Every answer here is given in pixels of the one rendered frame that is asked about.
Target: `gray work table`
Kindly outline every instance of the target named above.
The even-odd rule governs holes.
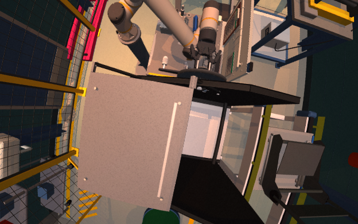
[[[193,18],[195,14],[185,13],[183,18],[186,16],[189,17],[188,26],[189,29],[193,29]],[[193,60],[187,60],[187,58],[182,54],[183,46],[179,41],[173,36],[173,34],[168,29],[161,29],[160,25],[162,22],[158,20],[157,27],[155,29],[155,35],[153,40],[153,45],[151,47],[149,64],[147,66],[147,74],[160,74],[176,77],[176,74],[159,71],[159,68],[162,68],[162,58],[164,56],[168,57],[168,64],[165,66],[166,69],[172,70],[182,70],[184,69],[185,62],[188,63],[189,68],[194,67]],[[221,37],[222,25],[218,25],[218,32],[216,35],[216,49],[220,49],[220,37]]]

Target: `black cable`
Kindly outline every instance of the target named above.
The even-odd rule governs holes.
[[[316,43],[316,44],[323,44],[323,43],[328,43],[328,42],[331,42],[333,40],[329,40],[329,41],[324,41],[324,42],[320,42],[320,43]],[[308,44],[308,45],[302,45],[302,46],[298,46],[298,47],[293,47],[293,48],[287,48],[287,49],[284,49],[284,50],[277,50],[276,47],[277,47],[277,43],[274,45],[274,50],[275,51],[288,51],[289,49],[294,49],[294,48],[301,48],[301,47],[306,47],[306,46],[311,46],[311,45],[316,45],[316,44]]]

